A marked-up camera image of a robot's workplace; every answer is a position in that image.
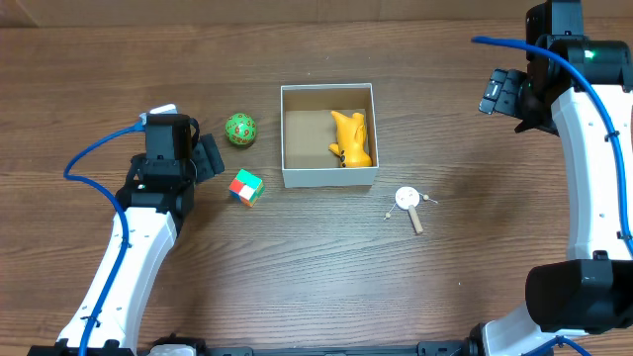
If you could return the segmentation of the colourful two-by-two puzzle cube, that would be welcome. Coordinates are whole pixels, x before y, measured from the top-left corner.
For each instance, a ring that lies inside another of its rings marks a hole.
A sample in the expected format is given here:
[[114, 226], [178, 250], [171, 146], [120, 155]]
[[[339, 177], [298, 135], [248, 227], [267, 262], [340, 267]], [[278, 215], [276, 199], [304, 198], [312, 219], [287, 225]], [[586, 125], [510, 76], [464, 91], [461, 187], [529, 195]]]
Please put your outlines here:
[[233, 197], [248, 207], [253, 207], [265, 191], [265, 186], [259, 177], [240, 169], [228, 186], [228, 190]]

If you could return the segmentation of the yellow rubber toy animal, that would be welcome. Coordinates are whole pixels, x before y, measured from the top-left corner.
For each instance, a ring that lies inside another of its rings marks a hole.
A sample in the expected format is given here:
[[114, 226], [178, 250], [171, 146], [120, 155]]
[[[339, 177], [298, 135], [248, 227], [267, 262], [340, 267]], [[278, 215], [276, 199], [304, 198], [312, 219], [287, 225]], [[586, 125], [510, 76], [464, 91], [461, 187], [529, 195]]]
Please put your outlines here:
[[336, 125], [336, 142], [328, 149], [334, 153], [342, 168], [369, 167], [372, 158], [365, 150], [367, 142], [367, 128], [365, 116], [354, 113], [347, 117], [339, 112], [330, 112]]

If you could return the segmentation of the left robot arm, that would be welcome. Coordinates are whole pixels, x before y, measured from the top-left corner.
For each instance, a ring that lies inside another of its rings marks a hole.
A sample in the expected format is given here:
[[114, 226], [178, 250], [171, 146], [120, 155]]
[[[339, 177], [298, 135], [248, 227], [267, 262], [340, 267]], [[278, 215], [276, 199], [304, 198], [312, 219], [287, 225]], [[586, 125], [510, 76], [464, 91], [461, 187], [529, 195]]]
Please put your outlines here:
[[215, 140], [168, 104], [142, 113], [119, 135], [142, 133], [123, 187], [111, 193], [69, 168], [63, 176], [99, 191], [113, 205], [110, 241], [80, 308], [52, 346], [32, 355], [134, 355], [139, 327], [160, 266], [194, 208], [198, 184], [225, 167]]

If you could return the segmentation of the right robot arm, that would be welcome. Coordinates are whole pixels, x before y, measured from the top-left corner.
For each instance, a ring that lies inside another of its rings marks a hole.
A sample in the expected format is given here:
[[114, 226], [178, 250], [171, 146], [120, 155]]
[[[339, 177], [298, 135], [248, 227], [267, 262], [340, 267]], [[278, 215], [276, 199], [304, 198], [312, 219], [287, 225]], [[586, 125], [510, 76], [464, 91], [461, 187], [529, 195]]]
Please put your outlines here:
[[563, 262], [537, 266], [524, 302], [478, 325], [466, 355], [549, 355], [632, 324], [632, 54], [584, 31], [580, 0], [546, 0], [525, 17], [525, 71], [498, 69], [480, 103], [562, 143], [570, 202]]

